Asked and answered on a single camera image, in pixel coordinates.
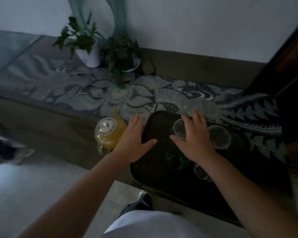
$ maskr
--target teal mirror frame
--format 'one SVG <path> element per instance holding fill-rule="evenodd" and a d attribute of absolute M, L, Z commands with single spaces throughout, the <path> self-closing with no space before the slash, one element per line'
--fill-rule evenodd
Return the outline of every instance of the teal mirror frame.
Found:
<path fill-rule="evenodd" d="M 84 16 L 82 13 L 82 5 L 84 0 L 68 0 L 70 7 L 72 9 L 73 15 L 76 17 L 77 23 L 86 28 L 90 33 L 90 29 L 88 28 Z M 113 35 L 125 35 L 127 34 L 127 21 L 126 21 L 126 11 L 125 11 L 125 0 L 106 0 L 113 12 L 114 20 L 115 20 L 115 28 Z M 102 46 L 106 43 L 106 39 L 103 36 L 95 36 L 99 45 Z"/>

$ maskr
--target person's left hand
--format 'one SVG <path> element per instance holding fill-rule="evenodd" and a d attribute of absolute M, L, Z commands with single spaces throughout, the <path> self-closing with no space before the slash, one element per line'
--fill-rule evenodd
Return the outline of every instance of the person's left hand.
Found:
<path fill-rule="evenodd" d="M 113 152 L 118 156 L 123 156 L 129 163 L 139 160 L 156 143 L 156 139 L 149 140 L 147 143 L 141 143 L 142 120 L 139 114 L 131 117 L 128 127 L 121 136 Z"/>

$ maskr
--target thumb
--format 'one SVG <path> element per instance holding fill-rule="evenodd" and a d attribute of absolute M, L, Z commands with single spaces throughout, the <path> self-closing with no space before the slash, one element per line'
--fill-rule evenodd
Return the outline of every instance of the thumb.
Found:
<path fill-rule="evenodd" d="M 147 143 L 142 144 L 143 154 L 147 153 L 157 143 L 156 139 L 151 139 Z"/>
<path fill-rule="evenodd" d="M 170 139 L 175 143 L 175 145 L 183 152 L 184 146 L 186 144 L 185 141 L 180 139 L 178 136 L 170 135 Z"/>

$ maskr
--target wall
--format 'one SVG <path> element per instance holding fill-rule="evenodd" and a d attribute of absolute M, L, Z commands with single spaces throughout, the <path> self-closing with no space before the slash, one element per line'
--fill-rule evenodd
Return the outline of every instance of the wall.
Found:
<path fill-rule="evenodd" d="M 298 26 L 298 0 L 126 0 L 140 46 L 268 62 Z M 0 29 L 56 36 L 67 0 L 0 0 Z"/>

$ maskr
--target tile floor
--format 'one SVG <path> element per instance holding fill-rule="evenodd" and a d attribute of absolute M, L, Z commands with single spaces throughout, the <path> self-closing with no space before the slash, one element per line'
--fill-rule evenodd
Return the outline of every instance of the tile floor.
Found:
<path fill-rule="evenodd" d="M 0 238 L 13 237 L 56 202 L 88 170 L 35 153 L 19 166 L 0 164 Z M 85 238 L 100 237 L 123 208 L 138 199 L 139 189 L 115 181 Z M 249 237 L 245 229 L 152 197 L 153 208 L 184 216 L 210 237 Z"/>

